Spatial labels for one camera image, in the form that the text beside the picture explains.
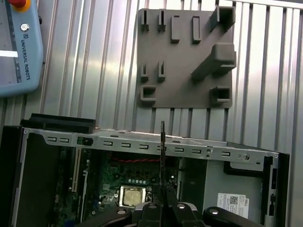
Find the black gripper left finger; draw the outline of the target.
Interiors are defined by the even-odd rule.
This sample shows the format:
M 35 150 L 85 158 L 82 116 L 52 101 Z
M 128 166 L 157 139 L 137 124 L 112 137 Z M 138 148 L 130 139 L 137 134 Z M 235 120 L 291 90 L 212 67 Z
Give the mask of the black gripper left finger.
M 113 207 L 81 223 L 80 227 L 161 227 L 162 207 L 144 202 L 132 211 L 125 207 Z

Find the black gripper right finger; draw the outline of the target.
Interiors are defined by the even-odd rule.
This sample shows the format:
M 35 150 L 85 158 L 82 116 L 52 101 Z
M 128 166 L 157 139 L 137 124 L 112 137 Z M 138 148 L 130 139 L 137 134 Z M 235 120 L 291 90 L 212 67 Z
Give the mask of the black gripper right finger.
M 249 219 L 219 207 L 209 207 L 200 216 L 197 210 L 178 202 L 175 192 L 165 189 L 165 220 L 173 227 L 260 227 Z

